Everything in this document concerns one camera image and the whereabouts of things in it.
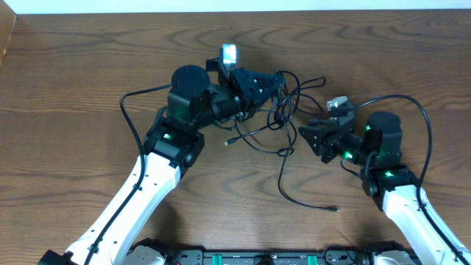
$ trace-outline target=white wall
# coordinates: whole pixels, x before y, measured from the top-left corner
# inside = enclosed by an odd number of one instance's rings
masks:
[[[471,8],[471,0],[4,0],[17,14]]]

